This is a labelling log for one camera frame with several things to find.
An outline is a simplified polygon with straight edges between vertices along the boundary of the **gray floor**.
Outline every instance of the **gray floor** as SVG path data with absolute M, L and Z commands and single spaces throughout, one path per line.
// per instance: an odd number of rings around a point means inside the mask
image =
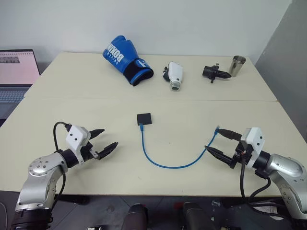
M 18 193 L 0 191 L 0 201 L 12 221 Z M 259 215 L 245 205 L 225 209 L 212 206 L 212 197 L 190 196 L 90 196 L 85 206 L 59 201 L 53 211 L 52 230 L 86 230 L 89 226 L 105 225 L 105 230 L 120 230 L 129 207 L 142 203 L 149 210 L 149 229 L 180 230 L 179 207 L 183 202 L 198 203 L 218 227 L 241 227 L 243 230 L 290 230 L 286 220 L 276 221 Z M 0 230 L 4 229 L 4 211 L 0 207 Z

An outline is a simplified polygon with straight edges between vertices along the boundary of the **white plastic part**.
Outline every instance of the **white plastic part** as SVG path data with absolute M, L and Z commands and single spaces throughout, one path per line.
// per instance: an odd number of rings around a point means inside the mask
M 91 134 L 84 127 L 72 126 L 68 135 L 66 136 L 66 142 L 69 149 L 75 154 L 78 159 L 79 165 L 84 164 L 84 159 L 81 155 L 81 148 L 86 146 L 90 140 Z
M 262 131 L 258 127 L 250 128 L 246 136 L 242 135 L 241 140 L 251 145 L 254 149 L 247 164 L 247 168 L 252 168 L 264 145 L 264 137 Z
M 179 91 L 183 76 L 183 67 L 176 62 L 171 61 L 168 64 L 168 78 L 170 79 L 170 88 L 172 91 Z

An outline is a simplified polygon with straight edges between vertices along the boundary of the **white wall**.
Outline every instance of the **white wall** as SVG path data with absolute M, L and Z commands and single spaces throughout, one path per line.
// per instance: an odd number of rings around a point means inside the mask
M 0 0 L 0 49 L 102 52 L 125 35 L 140 54 L 246 55 L 256 63 L 291 0 Z

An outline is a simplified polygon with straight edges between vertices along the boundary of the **laptop screen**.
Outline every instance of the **laptop screen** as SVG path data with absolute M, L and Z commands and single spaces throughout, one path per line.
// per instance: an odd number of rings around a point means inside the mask
M 0 86 L 31 86 L 38 77 L 33 50 L 0 50 Z

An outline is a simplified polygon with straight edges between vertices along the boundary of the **robotic arm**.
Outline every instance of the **robotic arm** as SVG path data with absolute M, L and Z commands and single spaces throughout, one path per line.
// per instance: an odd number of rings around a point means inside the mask
M 277 185 L 292 220 L 297 220 L 303 224 L 301 227 L 307 229 L 307 173 L 305 167 L 290 157 L 270 155 L 262 151 L 264 137 L 260 128 L 248 128 L 243 135 L 225 129 L 219 129 L 218 133 L 226 138 L 239 141 L 233 158 L 224 155 L 218 149 L 206 146 L 208 152 L 232 169 L 239 162 L 246 164 L 249 169 L 256 169 L 257 176 L 264 179 L 271 178 Z
M 69 132 L 66 137 L 69 149 L 65 151 L 57 149 L 56 152 L 48 156 L 35 159 L 29 165 L 28 178 L 17 201 L 11 230 L 48 229 L 48 224 L 52 222 L 51 211 L 57 202 L 55 193 L 58 179 L 63 175 L 65 181 L 65 173 L 69 168 L 77 164 L 82 165 L 92 158 L 100 160 L 110 154 L 118 145 L 118 142 L 114 142 L 101 152 L 95 152 L 89 140 L 97 137 L 104 129 L 89 132 L 84 127 L 59 123 L 64 124 Z M 56 137 L 54 136 L 54 138 L 56 148 L 58 148 Z

